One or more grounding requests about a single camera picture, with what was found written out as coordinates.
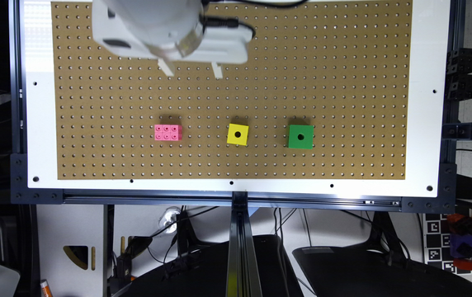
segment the green block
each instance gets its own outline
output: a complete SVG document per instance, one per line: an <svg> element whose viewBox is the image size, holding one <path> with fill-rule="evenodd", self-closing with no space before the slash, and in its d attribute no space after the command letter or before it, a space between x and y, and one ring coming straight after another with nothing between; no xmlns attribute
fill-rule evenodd
<svg viewBox="0 0 472 297"><path fill-rule="evenodd" d="M290 149L313 148L312 125L289 125L289 138L287 147Z"/></svg>

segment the purple object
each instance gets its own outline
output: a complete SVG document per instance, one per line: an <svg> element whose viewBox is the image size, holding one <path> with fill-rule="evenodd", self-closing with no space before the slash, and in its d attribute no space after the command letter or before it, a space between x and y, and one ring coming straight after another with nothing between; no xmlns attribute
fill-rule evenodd
<svg viewBox="0 0 472 297"><path fill-rule="evenodd" d="M472 235L458 235L451 234L451 256L455 258L467 258L469 255L462 255L457 250L462 243L467 243L469 246L464 245L465 250L469 250L468 247L472 248Z"/></svg>

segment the yellow cube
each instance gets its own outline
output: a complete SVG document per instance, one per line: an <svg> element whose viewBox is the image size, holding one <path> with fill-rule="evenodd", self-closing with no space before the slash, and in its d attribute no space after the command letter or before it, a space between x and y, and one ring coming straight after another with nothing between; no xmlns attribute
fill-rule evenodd
<svg viewBox="0 0 472 297"><path fill-rule="evenodd" d="M229 134L227 134L227 144L247 145L249 126L229 124Z"/></svg>

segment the pink block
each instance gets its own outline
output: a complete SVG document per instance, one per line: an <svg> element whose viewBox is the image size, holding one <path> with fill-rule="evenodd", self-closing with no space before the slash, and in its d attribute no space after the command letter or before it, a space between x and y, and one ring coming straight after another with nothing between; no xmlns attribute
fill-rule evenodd
<svg viewBox="0 0 472 297"><path fill-rule="evenodd" d="M155 140L179 141L182 139L182 127L180 125L155 125Z"/></svg>

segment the pegboard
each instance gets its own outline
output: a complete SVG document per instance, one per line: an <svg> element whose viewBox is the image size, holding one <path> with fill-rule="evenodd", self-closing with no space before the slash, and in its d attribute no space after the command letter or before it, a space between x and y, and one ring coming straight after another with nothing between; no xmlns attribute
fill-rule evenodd
<svg viewBox="0 0 472 297"><path fill-rule="evenodd" d="M404 179L411 1L210 5L255 26L246 64L117 57L92 41L91 3L52 2L58 179ZM229 123L248 145L226 144ZM178 143L153 139L179 124ZM287 148L287 126L314 148Z"/></svg>

